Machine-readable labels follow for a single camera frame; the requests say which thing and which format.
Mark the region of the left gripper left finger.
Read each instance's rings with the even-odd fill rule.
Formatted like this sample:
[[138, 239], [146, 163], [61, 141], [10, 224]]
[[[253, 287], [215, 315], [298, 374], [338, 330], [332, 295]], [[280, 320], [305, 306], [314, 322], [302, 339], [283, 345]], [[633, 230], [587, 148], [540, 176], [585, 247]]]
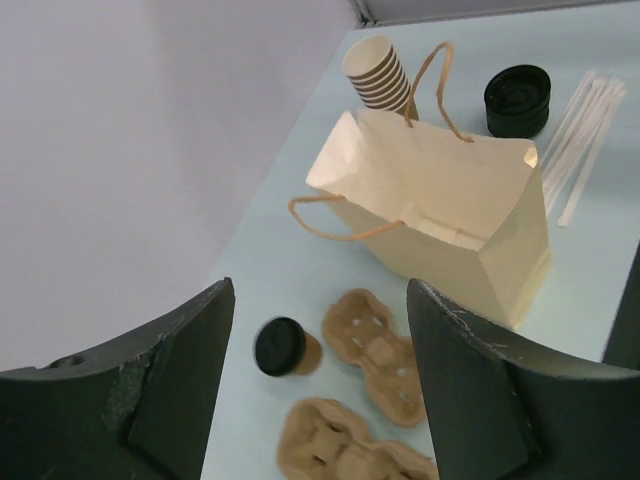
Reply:
[[103, 344], [3, 372], [2, 477], [199, 478], [234, 307], [222, 279]]

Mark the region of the single paper cup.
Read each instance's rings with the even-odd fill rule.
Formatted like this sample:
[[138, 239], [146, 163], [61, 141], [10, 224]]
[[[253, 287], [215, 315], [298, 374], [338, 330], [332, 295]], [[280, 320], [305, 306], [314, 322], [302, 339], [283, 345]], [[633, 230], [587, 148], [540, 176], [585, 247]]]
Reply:
[[312, 374], [322, 360], [322, 347], [319, 341], [309, 333], [304, 333], [304, 351], [293, 373], [304, 376]]

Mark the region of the brown pulp cup carrier stack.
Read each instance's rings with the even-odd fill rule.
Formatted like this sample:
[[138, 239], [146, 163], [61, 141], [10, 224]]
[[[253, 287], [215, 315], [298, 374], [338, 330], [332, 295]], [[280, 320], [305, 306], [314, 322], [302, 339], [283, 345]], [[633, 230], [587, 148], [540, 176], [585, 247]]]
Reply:
[[356, 412], [318, 397], [300, 400], [289, 411], [277, 463], [288, 479], [439, 478], [431, 458], [401, 442], [374, 439]]

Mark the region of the single brown pulp cup carrier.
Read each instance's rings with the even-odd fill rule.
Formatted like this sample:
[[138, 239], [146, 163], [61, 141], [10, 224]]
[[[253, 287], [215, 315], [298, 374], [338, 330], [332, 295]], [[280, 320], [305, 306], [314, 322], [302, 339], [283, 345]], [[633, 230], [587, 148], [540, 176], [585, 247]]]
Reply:
[[327, 310], [322, 334], [340, 361], [364, 372], [372, 402], [395, 425], [414, 428], [426, 409], [413, 343], [394, 331], [392, 311], [371, 291], [349, 290]]

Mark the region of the brown paper bag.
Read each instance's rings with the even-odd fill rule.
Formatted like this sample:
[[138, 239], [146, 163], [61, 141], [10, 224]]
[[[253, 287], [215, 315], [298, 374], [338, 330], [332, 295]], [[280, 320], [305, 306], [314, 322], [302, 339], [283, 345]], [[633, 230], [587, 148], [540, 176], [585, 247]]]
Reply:
[[420, 279], [509, 328], [525, 319], [551, 265], [533, 141], [362, 109], [336, 122], [306, 178], [396, 274]]

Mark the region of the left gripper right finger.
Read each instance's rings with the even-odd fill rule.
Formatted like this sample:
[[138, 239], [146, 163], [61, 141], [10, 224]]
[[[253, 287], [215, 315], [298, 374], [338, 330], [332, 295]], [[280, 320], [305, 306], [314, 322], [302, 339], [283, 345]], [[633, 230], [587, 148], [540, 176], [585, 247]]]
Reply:
[[635, 479], [639, 374], [561, 353], [419, 280], [407, 312], [443, 479]]

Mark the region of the black cup lid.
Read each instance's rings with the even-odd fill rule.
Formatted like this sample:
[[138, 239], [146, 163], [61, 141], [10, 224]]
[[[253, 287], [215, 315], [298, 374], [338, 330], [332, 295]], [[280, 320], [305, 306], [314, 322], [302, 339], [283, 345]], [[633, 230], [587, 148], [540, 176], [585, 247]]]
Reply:
[[254, 342], [254, 360], [262, 373], [282, 377], [294, 372], [305, 350], [302, 326], [294, 319], [277, 317], [258, 332]]

